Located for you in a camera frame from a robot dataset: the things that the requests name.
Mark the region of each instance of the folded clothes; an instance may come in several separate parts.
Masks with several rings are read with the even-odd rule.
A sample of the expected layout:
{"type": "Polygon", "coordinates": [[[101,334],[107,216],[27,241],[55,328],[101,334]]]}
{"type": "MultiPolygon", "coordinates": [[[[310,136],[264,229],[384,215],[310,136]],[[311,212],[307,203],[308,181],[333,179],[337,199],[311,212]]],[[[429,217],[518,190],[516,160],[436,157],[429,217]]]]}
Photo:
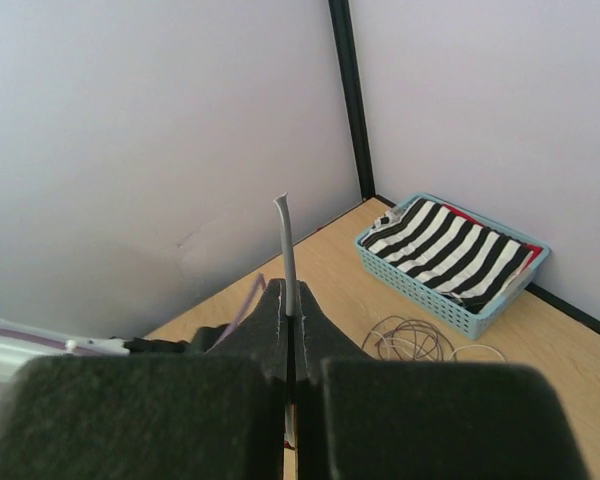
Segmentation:
{"type": "Polygon", "coordinates": [[[533,251],[453,210],[419,198],[376,220],[360,243],[426,287],[478,313],[524,269],[533,251]]]}
{"type": "MultiPolygon", "coordinates": [[[[470,216],[468,213],[463,212],[459,208],[456,208],[453,205],[448,205],[446,203],[443,203],[443,205],[445,207],[447,207],[449,210],[451,210],[453,213],[455,213],[456,215],[459,215],[462,218],[465,218],[472,223],[477,223],[478,225],[484,226],[484,224],[480,223],[478,220],[476,220],[475,218],[470,216]]],[[[524,245],[529,250],[531,250],[531,256],[529,257],[529,260],[527,260],[527,263],[525,263],[525,265],[524,265],[524,268],[527,268],[529,266],[529,264],[531,262],[533,262],[536,259],[536,257],[542,253],[542,247],[539,247],[538,245],[531,245],[530,243],[523,243],[522,245],[524,245]]]]}

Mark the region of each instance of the white cable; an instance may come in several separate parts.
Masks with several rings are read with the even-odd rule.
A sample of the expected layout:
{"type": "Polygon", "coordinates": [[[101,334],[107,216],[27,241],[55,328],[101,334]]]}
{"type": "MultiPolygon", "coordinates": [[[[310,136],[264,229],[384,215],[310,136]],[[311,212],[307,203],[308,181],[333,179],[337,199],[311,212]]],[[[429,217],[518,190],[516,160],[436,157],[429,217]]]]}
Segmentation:
{"type": "Polygon", "coordinates": [[[413,360],[413,355],[411,355],[409,352],[407,352],[406,348],[402,348],[402,347],[399,347],[397,345],[391,345],[391,348],[393,348],[394,350],[402,350],[405,355],[411,357],[411,359],[413,360]]]}
{"type": "Polygon", "coordinates": [[[416,348],[418,348],[418,345],[416,345],[416,344],[415,344],[415,343],[413,343],[413,342],[410,342],[409,340],[407,340],[407,339],[405,339],[405,338],[390,337],[390,338],[388,338],[388,339],[386,339],[386,340],[387,340],[388,342],[394,342],[394,341],[395,341],[395,342],[403,342],[403,343],[406,343],[407,345],[410,345],[410,346],[412,346],[412,347],[413,347],[413,353],[411,353],[409,356],[410,356],[412,359],[414,359],[414,360],[417,360],[417,359],[419,359],[419,358],[422,358],[422,357],[424,357],[424,358],[428,358],[428,359],[429,359],[429,360],[431,360],[432,362],[435,362],[435,359],[434,359],[434,358],[433,358],[431,355],[429,355],[428,353],[425,353],[425,354],[424,354],[422,357],[415,358],[415,354],[416,354],[416,348]]]}
{"type": "Polygon", "coordinates": [[[451,352],[451,355],[449,355],[448,360],[453,360],[453,358],[456,356],[456,353],[458,353],[460,350],[466,350],[467,348],[474,348],[474,347],[487,348],[487,349],[491,350],[492,352],[495,352],[504,363],[507,362],[507,359],[504,358],[504,355],[502,355],[502,353],[500,353],[498,350],[496,350],[493,347],[490,347],[489,345],[482,345],[481,343],[474,343],[472,345],[465,345],[464,347],[456,348],[453,352],[451,352]]]}
{"type": "Polygon", "coordinates": [[[377,335],[378,337],[380,337],[382,339],[382,341],[384,342],[384,346],[387,347],[387,360],[391,360],[391,347],[387,343],[387,339],[384,338],[384,335],[382,335],[381,333],[376,332],[375,330],[371,330],[371,332],[369,332],[369,333],[377,335]]]}

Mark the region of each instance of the laundry basket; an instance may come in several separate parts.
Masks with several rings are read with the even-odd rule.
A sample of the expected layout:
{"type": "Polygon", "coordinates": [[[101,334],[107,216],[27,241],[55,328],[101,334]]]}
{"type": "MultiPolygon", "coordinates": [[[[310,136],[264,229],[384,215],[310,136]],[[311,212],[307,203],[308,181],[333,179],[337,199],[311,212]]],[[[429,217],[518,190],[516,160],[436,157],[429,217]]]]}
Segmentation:
{"type": "Polygon", "coordinates": [[[548,245],[536,240],[535,238],[524,235],[516,230],[512,230],[511,228],[507,228],[504,225],[494,222],[493,220],[489,220],[481,215],[477,215],[469,210],[465,210],[453,205],[450,202],[425,193],[417,193],[413,195],[405,202],[396,205],[394,209],[397,210],[400,208],[405,208],[419,198],[451,205],[473,217],[483,225],[492,228],[493,230],[508,235],[516,240],[519,240],[520,242],[537,245],[542,248],[542,252],[533,260],[533,262],[531,262],[529,266],[527,266],[527,268],[520,273],[520,275],[518,275],[518,277],[516,277],[507,286],[504,291],[487,303],[479,313],[474,314],[465,310],[463,307],[452,302],[451,300],[443,297],[438,292],[425,287],[418,280],[411,278],[383,258],[374,255],[369,250],[361,246],[360,242],[367,235],[370,228],[365,230],[356,238],[356,248],[360,258],[362,259],[364,268],[369,273],[390,287],[395,288],[398,292],[413,300],[425,310],[428,310],[433,315],[436,315],[440,319],[444,320],[450,326],[469,337],[471,340],[475,340],[482,335],[489,325],[495,321],[502,311],[507,308],[507,306],[511,304],[511,302],[513,302],[513,300],[515,300],[518,295],[522,293],[524,288],[533,280],[536,272],[538,271],[538,267],[542,264],[545,258],[547,258],[551,250],[549,249],[548,245]]]}

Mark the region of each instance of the purple cable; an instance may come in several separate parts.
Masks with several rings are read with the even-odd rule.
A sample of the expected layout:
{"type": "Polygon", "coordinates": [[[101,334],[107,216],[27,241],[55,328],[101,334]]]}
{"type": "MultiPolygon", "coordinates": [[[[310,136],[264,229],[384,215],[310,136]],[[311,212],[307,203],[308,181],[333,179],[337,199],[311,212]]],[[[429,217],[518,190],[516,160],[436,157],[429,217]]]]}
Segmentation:
{"type": "MultiPolygon", "coordinates": [[[[37,343],[38,345],[44,345],[45,347],[56,348],[58,350],[66,350],[66,346],[59,340],[51,340],[49,338],[34,335],[32,333],[16,332],[14,330],[8,330],[0,328],[0,337],[14,338],[16,340],[24,340],[25,342],[37,343]]],[[[92,350],[90,348],[76,347],[72,353],[79,353],[80,355],[114,355],[114,352],[105,353],[98,350],[92,350]]]]}
{"type": "Polygon", "coordinates": [[[233,322],[231,322],[229,325],[227,325],[227,328],[224,329],[224,331],[222,332],[222,335],[220,335],[220,338],[218,338],[218,340],[216,340],[216,343],[213,344],[213,347],[215,347],[222,340],[227,338],[236,328],[238,328],[238,324],[242,321],[245,314],[247,313],[247,309],[249,308],[249,305],[251,305],[251,302],[253,302],[253,297],[256,296],[258,287],[262,287],[262,290],[264,291],[266,286],[267,286],[267,284],[264,280],[264,275],[262,273],[258,273],[256,279],[253,281],[253,284],[251,285],[251,290],[249,290],[249,295],[247,295],[247,298],[245,298],[244,303],[240,307],[240,310],[238,310],[238,313],[236,314],[236,317],[233,319],[233,322]]]}

